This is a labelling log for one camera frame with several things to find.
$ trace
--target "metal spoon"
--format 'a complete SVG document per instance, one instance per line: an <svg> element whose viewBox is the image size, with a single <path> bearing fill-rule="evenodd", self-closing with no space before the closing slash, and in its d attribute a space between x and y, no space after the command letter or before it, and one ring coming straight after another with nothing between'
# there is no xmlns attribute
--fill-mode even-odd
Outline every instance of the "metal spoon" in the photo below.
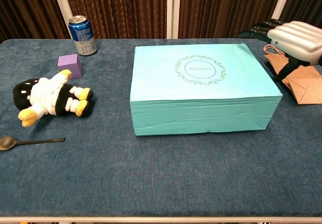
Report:
<svg viewBox="0 0 322 224"><path fill-rule="evenodd" d="M18 141L18 139L11 136L0 137L0 151L8 150L16 145L22 144L34 144L34 143L45 143L45 142L64 142L65 138L54 138L54 139L44 139L44 140L31 140L31 141Z"/></svg>

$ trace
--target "spoon handle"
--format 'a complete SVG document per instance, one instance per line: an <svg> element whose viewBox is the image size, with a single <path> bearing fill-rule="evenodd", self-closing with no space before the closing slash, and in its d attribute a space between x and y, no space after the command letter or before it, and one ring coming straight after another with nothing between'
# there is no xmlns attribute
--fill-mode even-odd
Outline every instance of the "spoon handle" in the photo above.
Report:
<svg viewBox="0 0 322 224"><path fill-rule="evenodd" d="M34 144L34 143L46 143L46 142L65 142L65 138L61 137L61 138L44 139L44 140L17 141L16 145Z"/></svg>

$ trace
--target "green floral wreath logo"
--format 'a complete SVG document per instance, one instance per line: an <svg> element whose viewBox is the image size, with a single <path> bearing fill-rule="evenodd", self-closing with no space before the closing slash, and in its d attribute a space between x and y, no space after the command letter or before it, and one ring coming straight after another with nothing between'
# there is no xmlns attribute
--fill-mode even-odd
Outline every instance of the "green floral wreath logo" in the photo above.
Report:
<svg viewBox="0 0 322 224"><path fill-rule="evenodd" d="M195 85L216 84L226 76L226 69L221 63L202 55L186 56L178 60L175 72L180 78Z"/></svg>

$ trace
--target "teal box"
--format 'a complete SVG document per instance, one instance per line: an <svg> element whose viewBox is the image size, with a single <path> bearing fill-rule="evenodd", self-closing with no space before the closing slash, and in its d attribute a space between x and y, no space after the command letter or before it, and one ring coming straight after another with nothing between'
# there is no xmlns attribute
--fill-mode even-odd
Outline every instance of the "teal box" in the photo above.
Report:
<svg viewBox="0 0 322 224"><path fill-rule="evenodd" d="M136 135L265 129L281 98L246 44L135 48Z"/></svg>

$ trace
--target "plush toy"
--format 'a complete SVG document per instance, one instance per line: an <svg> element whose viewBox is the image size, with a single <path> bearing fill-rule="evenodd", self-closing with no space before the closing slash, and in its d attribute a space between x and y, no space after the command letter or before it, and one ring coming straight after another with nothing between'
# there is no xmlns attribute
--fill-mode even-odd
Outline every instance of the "plush toy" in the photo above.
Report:
<svg viewBox="0 0 322 224"><path fill-rule="evenodd" d="M29 79L14 87L14 104L21 110L18 118L24 127L32 126L48 113L64 115L73 112L78 117L89 115L93 91L67 84L70 78L71 71L64 69L51 79Z"/></svg>

